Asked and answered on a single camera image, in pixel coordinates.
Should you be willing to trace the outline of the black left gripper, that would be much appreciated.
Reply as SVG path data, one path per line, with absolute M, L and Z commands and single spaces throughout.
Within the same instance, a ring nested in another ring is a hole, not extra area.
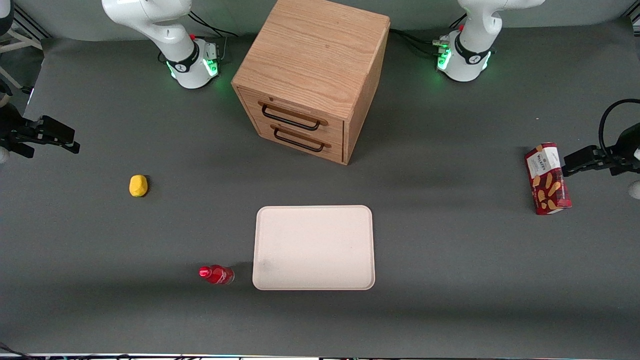
M 640 172 L 639 146 L 640 125 L 635 124 L 624 130 L 614 145 L 606 148 L 612 157 L 612 166 L 609 169 L 611 176 Z M 604 170 L 609 164 L 610 161 L 599 146 L 588 145 L 564 157 L 562 174 L 564 177 L 570 177 L 585 171 Z

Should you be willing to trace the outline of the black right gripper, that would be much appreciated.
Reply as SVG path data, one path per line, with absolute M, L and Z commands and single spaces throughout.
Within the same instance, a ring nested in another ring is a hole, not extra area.
M 6 153 L 33 158 L 35 150 L 25 145 L 31 142 L 63 148 L 73 154 L 80 152 L 80 144 L 74 141 L 75 130 L 48 115 L 30 121 L 9 102 L 0 109 L 0 146 Z

